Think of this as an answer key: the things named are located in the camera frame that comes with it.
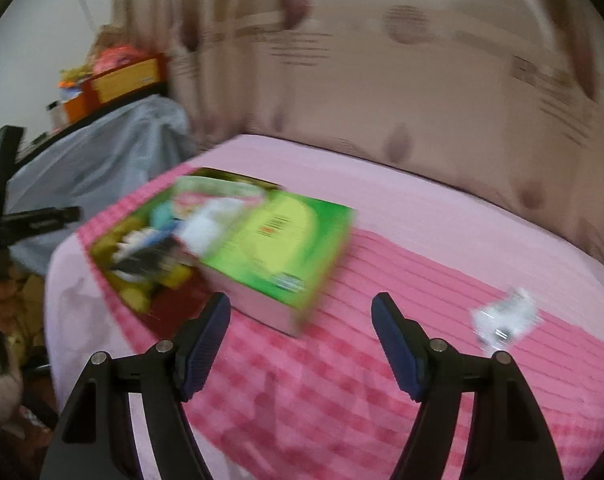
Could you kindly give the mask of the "white knit glove red trim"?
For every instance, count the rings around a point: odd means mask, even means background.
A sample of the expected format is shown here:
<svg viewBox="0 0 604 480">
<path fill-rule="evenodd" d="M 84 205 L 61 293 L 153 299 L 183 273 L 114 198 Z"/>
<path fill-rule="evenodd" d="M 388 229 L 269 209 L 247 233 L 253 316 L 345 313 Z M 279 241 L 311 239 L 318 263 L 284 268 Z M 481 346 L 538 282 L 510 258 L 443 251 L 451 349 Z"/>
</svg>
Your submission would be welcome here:
<svg viewBox="0 0 604 480">
<path fill-rule="evenodd" d="M 212 198 L 183 220 L 174 236 L 188 254 L 202 258 L 246 212 L 247 204 L 239 198 Z"/>
</svg>

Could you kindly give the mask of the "teal fluffy scrunchie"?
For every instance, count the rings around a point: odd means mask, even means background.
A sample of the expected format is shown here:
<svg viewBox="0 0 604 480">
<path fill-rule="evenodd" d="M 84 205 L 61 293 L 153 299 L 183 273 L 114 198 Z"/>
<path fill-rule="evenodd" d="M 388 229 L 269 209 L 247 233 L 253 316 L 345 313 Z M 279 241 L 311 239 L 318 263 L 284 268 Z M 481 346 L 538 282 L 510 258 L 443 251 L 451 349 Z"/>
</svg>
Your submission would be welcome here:
<svg viewBox="0 0 604 480">
<path fill-rule="evenodd" d="M 173 204 L 167 200 L 154 207 L 149 216 L 149 226 L 161 232 L 173 232 L 181 223 L 174 214 Z"/>
</svg>

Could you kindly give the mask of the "pink checkered tablecloth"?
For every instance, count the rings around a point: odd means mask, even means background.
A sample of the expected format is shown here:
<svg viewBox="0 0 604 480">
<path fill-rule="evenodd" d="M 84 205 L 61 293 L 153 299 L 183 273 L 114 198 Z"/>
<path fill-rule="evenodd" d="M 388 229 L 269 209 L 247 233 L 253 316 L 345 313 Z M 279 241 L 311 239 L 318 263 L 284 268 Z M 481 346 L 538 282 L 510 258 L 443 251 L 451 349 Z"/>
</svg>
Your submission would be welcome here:
<svg viewBox="0 0 604 480">
<path fill-rule="evenodd" d="M 507 211 L 411 174 L 263 136 L 189 162 L 356 211 L 349 250 L 303 336 L 235 313 L 187 405 L 217 479 L 385 479 L 417 406 L 397 388 L 370 318 L 388 292 L 432 337 L 477 353 L 472 311 L 514 288 L 541 324 L 511 354 L 544 412 L 566 478 L 604 449 L 604 266 Z"/>
</svg>

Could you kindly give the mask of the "grey-blue plastic cover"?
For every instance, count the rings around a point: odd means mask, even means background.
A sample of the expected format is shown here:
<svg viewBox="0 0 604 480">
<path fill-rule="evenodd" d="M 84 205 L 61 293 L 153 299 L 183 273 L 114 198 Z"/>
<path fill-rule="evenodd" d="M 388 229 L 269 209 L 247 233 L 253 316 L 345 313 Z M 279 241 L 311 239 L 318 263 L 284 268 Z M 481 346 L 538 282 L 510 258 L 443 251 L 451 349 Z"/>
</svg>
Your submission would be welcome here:
<svg viewBox="0 0 604 480">
<path fill-rule="evenodd" d="M 6 211 L 80 207 L 81 222 L 195 156 L 186 110 L 164 96 L 122 106 L 19 169 Z"/>
</svg>

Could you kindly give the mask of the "red and yellow box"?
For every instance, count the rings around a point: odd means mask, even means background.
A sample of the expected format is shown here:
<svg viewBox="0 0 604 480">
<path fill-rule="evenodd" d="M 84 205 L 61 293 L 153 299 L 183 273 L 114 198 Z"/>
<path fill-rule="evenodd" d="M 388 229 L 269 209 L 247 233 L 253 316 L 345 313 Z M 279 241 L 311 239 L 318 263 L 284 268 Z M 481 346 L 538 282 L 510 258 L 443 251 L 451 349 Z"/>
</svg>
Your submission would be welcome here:
<svg viewBox="0 0 604 480">
<path fill-rule="evenodd" d="M 93 110 L 167 79 L 167 61 L 164 54 L 147 56 L 120 67 L 107 70 L 82 83 L 87 106 Z"/>
</svg>

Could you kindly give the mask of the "green tissue pack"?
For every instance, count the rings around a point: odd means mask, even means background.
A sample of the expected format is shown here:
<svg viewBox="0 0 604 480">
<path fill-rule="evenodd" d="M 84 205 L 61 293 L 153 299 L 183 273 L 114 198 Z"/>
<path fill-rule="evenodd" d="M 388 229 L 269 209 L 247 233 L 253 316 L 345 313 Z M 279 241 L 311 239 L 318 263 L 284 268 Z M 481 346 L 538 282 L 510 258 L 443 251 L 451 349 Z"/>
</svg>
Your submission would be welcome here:
<svg viewBox="0 0 604 480">
<path fill-rule="evenodd" d="M 288 191 L 274 191 L 234 226 L 200 271 L 232 307 L 297 337 L 345 252 L 356 211 Z"/>
</svg>

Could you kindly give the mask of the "orange plastic bag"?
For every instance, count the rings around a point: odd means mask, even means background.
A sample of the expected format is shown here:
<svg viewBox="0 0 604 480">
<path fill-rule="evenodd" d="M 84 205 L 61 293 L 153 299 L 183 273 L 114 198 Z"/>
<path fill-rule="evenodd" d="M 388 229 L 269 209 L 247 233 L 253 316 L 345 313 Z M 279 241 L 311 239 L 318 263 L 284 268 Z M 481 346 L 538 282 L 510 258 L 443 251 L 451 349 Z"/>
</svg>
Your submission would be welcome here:
<svg viewBox="0 0 604 480">
<path fill-rule="evenodd" d="M 104 49 L 96 55 L 93 64 L 93 74 L 97 76 L 109 70 L 115 70 L 145 56 L 144 51 L 130 44 L 119 44 L 118 46 Z"/>
</svg>

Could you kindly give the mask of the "orange box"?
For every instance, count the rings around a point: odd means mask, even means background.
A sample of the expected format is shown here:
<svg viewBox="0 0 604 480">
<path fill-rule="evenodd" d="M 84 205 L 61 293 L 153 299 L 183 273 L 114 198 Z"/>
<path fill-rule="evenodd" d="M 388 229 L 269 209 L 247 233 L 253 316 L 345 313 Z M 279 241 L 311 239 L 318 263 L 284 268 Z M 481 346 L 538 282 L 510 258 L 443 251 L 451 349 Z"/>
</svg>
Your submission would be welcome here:
<svg viewBox="0 0 604 480">
<path fill-rule="evenodd" d="M 62 86 L 59 91 L 61 106 L 69 125 L 75 124 L 99 108 L 97 93 L 90 82 L 80 86 Z"/>
</svg>

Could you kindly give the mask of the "beige leaf-pattern curtain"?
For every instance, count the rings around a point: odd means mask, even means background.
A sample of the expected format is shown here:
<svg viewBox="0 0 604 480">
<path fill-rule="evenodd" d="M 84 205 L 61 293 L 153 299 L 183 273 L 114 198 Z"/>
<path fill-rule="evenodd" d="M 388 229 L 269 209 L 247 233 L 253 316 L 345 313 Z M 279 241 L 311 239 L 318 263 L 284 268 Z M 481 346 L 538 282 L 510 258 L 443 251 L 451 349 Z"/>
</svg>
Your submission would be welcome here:
<svg viewBox="0 0 604 480">
<path fill-rule="evenodd" d="M 604 18 L 591 0 L 113 0 L 168 57 L 199 148 L 239 133 L 421 174 L 604 264 Z"/>
</svg>

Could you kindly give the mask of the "gold metal tray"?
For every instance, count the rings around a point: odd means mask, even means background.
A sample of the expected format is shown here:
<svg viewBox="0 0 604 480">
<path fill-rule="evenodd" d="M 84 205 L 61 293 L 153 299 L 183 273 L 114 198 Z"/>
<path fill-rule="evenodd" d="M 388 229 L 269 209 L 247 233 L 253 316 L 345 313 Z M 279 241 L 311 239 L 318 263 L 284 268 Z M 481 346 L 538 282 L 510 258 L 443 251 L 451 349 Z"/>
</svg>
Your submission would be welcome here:
<svg viewBox="0 0 604 480">
<path fill-rule="evenodd" d="M 172 336 L 201 311 L 211 286 L 200 268 L 279 185 L 200 168 L 100 235 L 89 254 L 123 306 L 151 333 Z"/>
</svg>

